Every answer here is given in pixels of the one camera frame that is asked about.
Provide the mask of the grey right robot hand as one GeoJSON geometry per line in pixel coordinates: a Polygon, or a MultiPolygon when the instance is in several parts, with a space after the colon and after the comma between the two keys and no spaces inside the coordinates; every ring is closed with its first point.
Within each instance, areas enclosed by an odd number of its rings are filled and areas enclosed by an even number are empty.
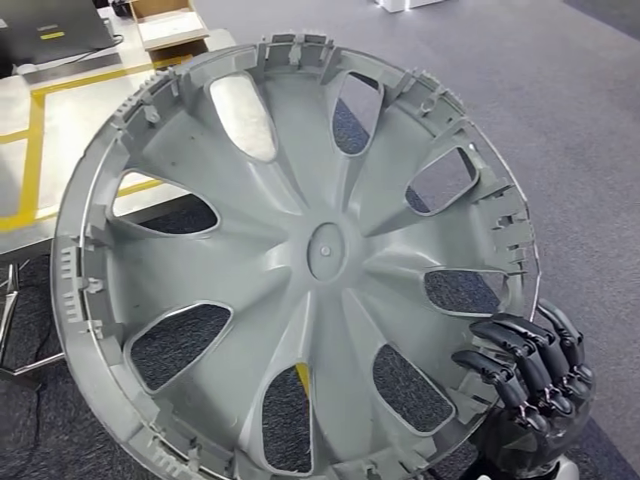
{"type": "Polygon", "coordinates": [[[566,453],[590,416],[595,374],[586,363],[583,335],[565,312],[543,298],[535,310],[550,326],[507,313],[471,325],[475,336],[506,354],[506,363],[479,351],[452,354],[500,400],[471,436],[478,456],[463,478],[579,478],[566,453]]]}

